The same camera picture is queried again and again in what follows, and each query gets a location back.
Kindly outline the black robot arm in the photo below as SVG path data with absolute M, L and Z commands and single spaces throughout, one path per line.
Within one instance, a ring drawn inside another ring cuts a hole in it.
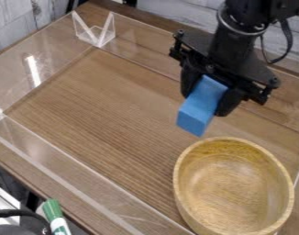
M 292 47 L 289 19 L 296 16 L 299 0 L 225 0 L 217 11 L 213 36 L 177 31 L 170 56 L 182 66 L 182 115 L 226 117 L 248 100 L 261 105 L 268 102 L 280 88 L 280 79 L 266 65 L 282 59 L 260 58 L 256 43 L 264 41 L 266 30 L 278 23 Z

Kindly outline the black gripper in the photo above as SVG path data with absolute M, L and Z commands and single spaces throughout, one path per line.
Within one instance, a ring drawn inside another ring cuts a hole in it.
M 280 80 L 260 60 L 254 46 L 268 30 L 242 25 L 228 12 L 217 13 L 217 33 L 205 36 L 197 29 L 179 29 L 174 37 L 170 56 L 181 62 L 181 92 L 189 97 L 197 82 L 210 75 L 230 89 L 224 94 L 215 115 L 226 117 L 244 100 L 264 105 Z

